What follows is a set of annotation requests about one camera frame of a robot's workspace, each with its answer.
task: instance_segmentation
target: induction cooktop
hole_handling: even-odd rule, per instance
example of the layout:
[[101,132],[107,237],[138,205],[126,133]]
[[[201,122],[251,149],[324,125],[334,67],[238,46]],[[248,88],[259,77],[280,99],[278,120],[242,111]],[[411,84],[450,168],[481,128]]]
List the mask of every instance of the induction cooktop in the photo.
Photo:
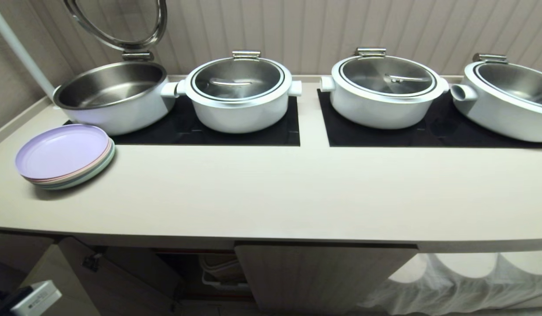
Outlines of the induction cooktop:
[[330,147],[542,148],[542,143],[501,136],[472,122],[449,93],[431,104],[425,118],[404,129],[376,129],[351,122],[331,106],[329,92],[317,91]]
[[247,134],[227,134],[203,125],[191,100],[180,96],[173,109],[158,122],[111,138],[115,144],[300,146],[297,101],[296,97],[289,97],[285,116],[268,128]]

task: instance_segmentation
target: white pot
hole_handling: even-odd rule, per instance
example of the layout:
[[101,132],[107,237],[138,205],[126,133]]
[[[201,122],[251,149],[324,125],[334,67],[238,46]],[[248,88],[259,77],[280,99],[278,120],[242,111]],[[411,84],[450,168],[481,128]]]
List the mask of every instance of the white pot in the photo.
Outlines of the white pot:
[[483,56],[477,54],[483,60],[466,66],[461,84],[451,87],[456,108],[498,134],[542,142],[542,72]]
[[158,64],[124,61],[78,75],[57,88],[53,99],[73,122],[116,136],[163,118],[174,106],[175,86]]
[[[375,81],[367,82],[373,73],[365,71],[378,69],[355,64],[362,61],[376,63],[380,70],[392,73],[377,72],[375,74],[380,76]],[[402,76],[400,72],[410,74]],[[321,78],[321,91],[331,92],[333,108],[353,122],[379,129],[400,129],[417,124],[433,100],[448,90],[446,80],[433,70],[411,60],[386,56],[385,49],[378,48],[358,48],[357,56],[335,64],[331,74]],[[386,86],[383,88],[386,89],[393,86],[395,90],[404,90],[397,86],[399,84],[410,84],[411,88],[409,93],[387,93],[381,88],[375,90],[375,87],[381,86],[381,80],[385,81]]]
[[301,96],[302,82],[293,81],[283,65],[245,50],[199,66],[179,82],[175,94],[192,100],[205,126],[223,133],[250,133],[278,122],[287,112],[288,97]]

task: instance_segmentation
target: counter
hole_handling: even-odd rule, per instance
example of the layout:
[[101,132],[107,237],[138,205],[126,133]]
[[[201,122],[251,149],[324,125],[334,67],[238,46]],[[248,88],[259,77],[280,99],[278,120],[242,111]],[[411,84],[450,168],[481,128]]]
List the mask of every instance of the counter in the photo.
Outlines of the counter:
[[318,87],[304,83],[298,99],[300,147],[122,145],[97,178],[62,192],[14,167],[27,140],[66,121],[46,106],[0,143],[0,229],[542,249],[542,150],[331,148]]

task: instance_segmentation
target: open lid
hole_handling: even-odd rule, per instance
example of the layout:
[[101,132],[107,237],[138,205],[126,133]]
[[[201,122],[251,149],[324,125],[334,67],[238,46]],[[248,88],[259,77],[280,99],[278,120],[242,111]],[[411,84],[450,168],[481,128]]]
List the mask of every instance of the open lid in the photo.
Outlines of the open lid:
[[236,50],[232,58],[211,62],[193,75],[193,89],[206,98],[226,102],[269,94],[283,83],[284,73],[260,56],[258,50]]
[[483,61],[475,73],[481,80],[509,96],[542,107],[542,72],[509,64],[506,56],[475,54],[473,61]]
[[425,94],[436,86],[429,70],[402,58],[386,56],[385,48],[357,48],[340,68],[341,76],[357,88],[391,97]]
[[68,8],[70,14],[76,21],[90,34],[95,36],[109,47],[115,50],[122,50],[122,59],[124,60],[153,60],[154,56],[148,51],[148,48],[156,45],[164,35],[167,25],[167,6],[165,0],[156,0],[158,14],[156,16],[156,26],[150,36],[143,40],[127,41],[114,38],[106,34],[95,26],[82,12],[78,6],[78,0],[64,0],[64,4]]

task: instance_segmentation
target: pot side handle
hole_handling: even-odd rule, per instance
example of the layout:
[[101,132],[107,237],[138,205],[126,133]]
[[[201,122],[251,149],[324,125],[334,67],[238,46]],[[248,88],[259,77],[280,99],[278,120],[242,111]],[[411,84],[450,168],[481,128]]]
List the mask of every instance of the pot side handle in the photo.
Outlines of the pot side handle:
[[331,92],[335,90],[335,81],[332,76],[322,76],[319,79],[319,89],[321,92]]
[[450,85],[448,84],[448,81],[445,78],[441,78],[441,84],[445,85],[445,90],[443,90],[442,94],[445,94],[450,90]]
[[302,82],[293,80],[291,87],[288,89],[288,96],[299,97],[302,95]]
[[465,84],[453,84],[450,88],[450,93],[457,101],[477,100],[476,90]]
[[177,98],[185,95],[185,80],[180,82],[168,82],[161,90],[161,96],[164,98]]

